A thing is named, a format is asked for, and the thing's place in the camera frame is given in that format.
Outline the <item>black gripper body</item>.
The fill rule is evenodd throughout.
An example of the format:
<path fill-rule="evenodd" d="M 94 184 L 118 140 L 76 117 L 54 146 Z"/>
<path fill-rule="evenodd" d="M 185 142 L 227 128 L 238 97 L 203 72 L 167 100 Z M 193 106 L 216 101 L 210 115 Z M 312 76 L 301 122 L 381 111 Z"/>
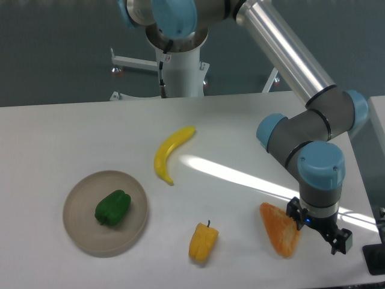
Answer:
<path fill-rule="evenodd" d="M 319 232 L 325 241 L 334 242 L 338 231 L 336 222 L 337 213 L 325 218 L 320 218 L 310 215 L 310 211 L 307 208 L 302 208 L 300 211 L 300 220 L 298 221 L 298 230 L 300 231 L 303 226 L 307 226 Z"/>

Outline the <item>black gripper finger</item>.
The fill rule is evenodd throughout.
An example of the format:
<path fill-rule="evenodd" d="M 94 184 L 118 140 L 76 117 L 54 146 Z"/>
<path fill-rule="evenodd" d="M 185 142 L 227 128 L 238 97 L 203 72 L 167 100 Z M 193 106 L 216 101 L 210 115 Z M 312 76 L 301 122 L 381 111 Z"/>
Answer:
<path fill-rule="evenodd" d="M 297 197 L 293 197 L 286 206 L 286 215 L 295 222 L 298 231 L 304 226 L 301 215 L 302 210 L 300 200 Z"/>
<path fill-rule="evenodd" d="M 353 233 L 345 228 L 336 228 L 331 234 L 329 244 L 332 255 L 338 252 L 346 255 L 353 246 Z"/>

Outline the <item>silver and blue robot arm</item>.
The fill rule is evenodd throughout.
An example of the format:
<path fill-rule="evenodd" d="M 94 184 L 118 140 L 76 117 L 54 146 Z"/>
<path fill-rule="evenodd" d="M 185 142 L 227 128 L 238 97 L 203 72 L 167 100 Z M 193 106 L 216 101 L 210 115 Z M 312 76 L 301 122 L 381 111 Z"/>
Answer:
<path fill-rule="evenodd" d="M 156 51 L 155 71 L 162 98 L 203 95 L 205 65 L 199 60 L 208 28 L 234 19 L 254 38 L 302 100 L 305 112 L 288 118 L 271 114 L 256 137 L 297 181 L 300 195 L 286 212 L 298 229 L 308 226 L 347 253 L 351 231 L 337 226 L 345 158 L 331 139 L 353 132 L 368 116 L 365 98 L 341 91 L 302 44 L 270 1 L 119 1 L 125 24 L 143 26 Z"/>

